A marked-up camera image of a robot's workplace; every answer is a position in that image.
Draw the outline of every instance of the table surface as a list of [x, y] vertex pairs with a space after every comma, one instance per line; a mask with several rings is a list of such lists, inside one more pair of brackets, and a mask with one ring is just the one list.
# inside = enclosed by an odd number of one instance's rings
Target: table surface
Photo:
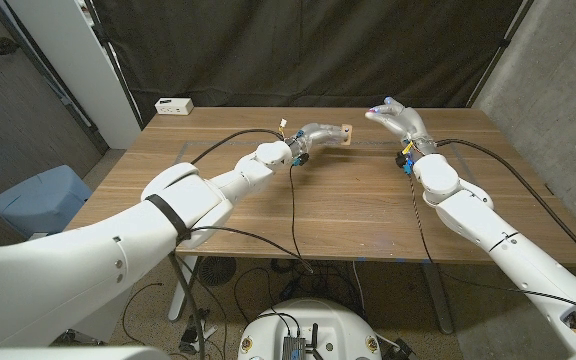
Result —
[[[190, 161], [218, 140], [249, 128], [277, 129], [288, 120], [286, 134], [311, 122], [352, 124], [350, 146], [317, 146], [310, 160], [293, 169], [295, 232], [301, 254], [311, 259], [411, 261], [427, 259], [412, 207], [408, 177], [395, 165], [401, 146], [383, 126], [364, 118], [357, 108], [195, 108], [189, 116], [156, 115], [126, 151], [69, 229], [90, 225], [139, 202], [143, 188], [171, 165]], [[480, 110], [418, 109], [435, 140], [460, 138], [485, 147], [510, 162], [576, 233], [576, 219], [545, 187], [528, 163]], [[270, 134], [241, 135], [217, 148], [196, 165], [212, 178], [231, 170]], [[576, 245], [522, 185], [496, 160], [458, 144], [440, 148], [462, 178], [485, 189], [495, 210], [513, 227], [557, 261], [576, 265]], [[443, 263], [490, 263], [486, 253], [450, 231], [421, 198], [417, 204], [431, 256]], [[268, 188], [241, 201], [226, 226], [254, 232], [294, 249], [288, 167]], [[218, 231], [180, 255], [284, 258], [258, 240]]]

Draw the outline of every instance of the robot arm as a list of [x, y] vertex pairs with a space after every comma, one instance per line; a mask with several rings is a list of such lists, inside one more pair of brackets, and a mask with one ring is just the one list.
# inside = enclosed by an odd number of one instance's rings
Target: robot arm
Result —
[[[424, 201], [436, 209], [441, 221], [487, 252], [519, 289], [576, 302], [576, 277], [495, 213], [484, 190], [459, 178], [446, 158], [436, 153], [434, 143], [429, 145], [431, 138], [423, 124], [417, 123], [421, 118], [414, 109], [394, 106], [393, 112], [393, 105], [388, 99], [386, 102], [371, 109], [366, 117], [386, 125], [404, 144], [420, 150], [414, 176], [424, 187]], [[571, 354], [576, 354], [576, 306], [553, 298], [527, 296]]]
[[303, 159], [313, 143], [349, 138], [340, 127], [310, 124], [285, 142], [259, 145], [234, 170], [210, 180], [191, 164], [177, 164], [148, 184], [139, 204], [115, 216], [0, 247], [0, 347], [50, 344], [132, 286], [180, 241], [190, 248], [206, 241], [214, 230], [190, 229], [224, 224], [237, 202], [263, 190], [278, 168]]

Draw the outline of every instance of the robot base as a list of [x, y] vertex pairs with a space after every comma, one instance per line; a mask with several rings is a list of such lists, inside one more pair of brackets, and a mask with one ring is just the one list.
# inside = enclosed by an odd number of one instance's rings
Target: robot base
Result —
[[[349, 309], [331, 301], [313, 298], [293, 299], [274, 306], [277, 313], [294, 317], [300, 325], [300, 338], [297, 336], [297, 325], [288, 316], [283, 318], [290, 327], [293, 339], [288, 337], [288, 328], [279, 316], [258, 317], [251, 322], [239, 343], [239, 360], [272, 360], [272, 359], [318, 359], [312, 354], [310, 346], [316, 342], [316, 352], [325, 360], [379, 360], [381, 351], [375, 332], [361, 317]], [[266, 310], [260, 316], [273, 314]], [[291, 350], [284, 354], [284, 346], [300, 343], [301, 350]]]

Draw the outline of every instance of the white power strip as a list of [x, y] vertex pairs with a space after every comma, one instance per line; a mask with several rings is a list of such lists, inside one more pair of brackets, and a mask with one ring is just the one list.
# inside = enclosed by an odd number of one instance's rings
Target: white power strip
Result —
[[157, 114], [188, 115], [193, 109], [190, 98], [161, 98], [155, 104]]

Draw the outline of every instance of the black curtain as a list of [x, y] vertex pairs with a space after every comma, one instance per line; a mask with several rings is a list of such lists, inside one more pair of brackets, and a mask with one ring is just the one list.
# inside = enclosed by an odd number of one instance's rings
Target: black curtain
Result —
[[521, 0], [96, 0], [145, 121], [196, 106], [463, 107]]

